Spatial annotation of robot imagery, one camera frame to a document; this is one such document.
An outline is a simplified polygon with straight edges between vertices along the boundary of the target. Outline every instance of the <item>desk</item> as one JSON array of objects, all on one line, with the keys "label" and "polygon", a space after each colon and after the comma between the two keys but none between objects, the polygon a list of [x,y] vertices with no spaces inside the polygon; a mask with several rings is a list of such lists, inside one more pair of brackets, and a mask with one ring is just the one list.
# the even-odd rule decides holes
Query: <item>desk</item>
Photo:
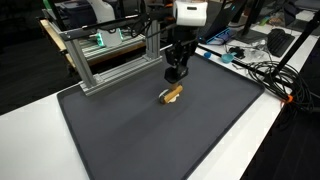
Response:
[{"label": "desk", "polygon": [[[271,27],[254,27],[269,32]],[[314,44],[310,36],[289,64],[300,70]],[[209,48],[222,53],[222,47]],[[211,60],[245,76],[218,57]],[[262,94],[198,166],[190,179],[238,180],[280,112],[280,101]],[[56,94],[0,116],[0,179],[89,179]]]},{"label": "desk", "polygon": [[[61,40],[58,33],[49,25],[48,20],[45,20],[45,19],[40,20],[40,25],[43,27],[43,30],[50,36],[50,38],[53,40],[53,42],[57,45],[59,51],[66,50],[66,46],[65,46],[64,42]],[[89,66],[92,66],[92,65],[98,64],[100,62],[103,62],[103,61],[115,58],[117,56],[126,54],[128,52],[137,50],[142,47],[145,47],[145,43],[143,41],[141,41],[139,43],[135,43],[132,46],[129,46],[127,48],[123,48],[121,50],[113,51],[113,52],[110,52],[106,55],[96,57],[92,60],[90,59],[90,60],[88,60],[88,64],[89,64]],[[73,68],[76,68],[76,66],[73,62],[73,59],[71,58],[71,56],[68,53],[65,54],[65,58]]]}]

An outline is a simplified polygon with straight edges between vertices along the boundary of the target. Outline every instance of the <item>white table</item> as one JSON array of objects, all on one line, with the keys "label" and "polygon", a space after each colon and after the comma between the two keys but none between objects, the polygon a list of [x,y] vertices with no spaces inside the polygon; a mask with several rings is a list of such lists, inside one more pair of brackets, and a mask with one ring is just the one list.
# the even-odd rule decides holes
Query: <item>white table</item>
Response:
[{"label": "white table", "polygon": [[[312,14],[305,13],[310,19]],[[268,33],[271,26],[254,27]],[[300,70],[317,38],[310,36],[289,64]],[[224,53],[224,47],[208,46]],[[211,60],[245,76],[218,57]],[[89,179],[72,140],[57,94],[0,116],[0,179],[3,180],[85,180]],[[269,92],[263,93],[241,116],[212,152],[198,166],[190,179],[238,180],[279,114],[280,101]]]}]

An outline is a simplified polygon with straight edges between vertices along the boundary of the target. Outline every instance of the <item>gray rubber mat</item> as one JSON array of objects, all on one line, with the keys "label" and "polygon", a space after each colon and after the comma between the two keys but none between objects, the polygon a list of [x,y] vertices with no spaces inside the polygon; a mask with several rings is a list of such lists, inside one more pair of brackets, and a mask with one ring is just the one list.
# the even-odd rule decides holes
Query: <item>gray rubber mat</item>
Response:
[{"label": "gray rubber mat", "polygon": [[80,87],[58,94],[61,109],[91,179],[187,178],[264,88],[200,56],[175,103],[159,64],[94,96]]}]

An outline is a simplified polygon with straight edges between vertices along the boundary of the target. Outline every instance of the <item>black mat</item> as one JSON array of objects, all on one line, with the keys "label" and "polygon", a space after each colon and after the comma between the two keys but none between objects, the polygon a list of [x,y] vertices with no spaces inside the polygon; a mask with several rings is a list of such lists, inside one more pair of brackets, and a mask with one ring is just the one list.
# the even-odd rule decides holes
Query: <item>black mat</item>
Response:
[{"label": "black mat", "polygon": [[188,177],[263,87],[200,56],[177,102],[161,105],[166,63],[86,97],[58,94],[91,179],[177,180]]}]

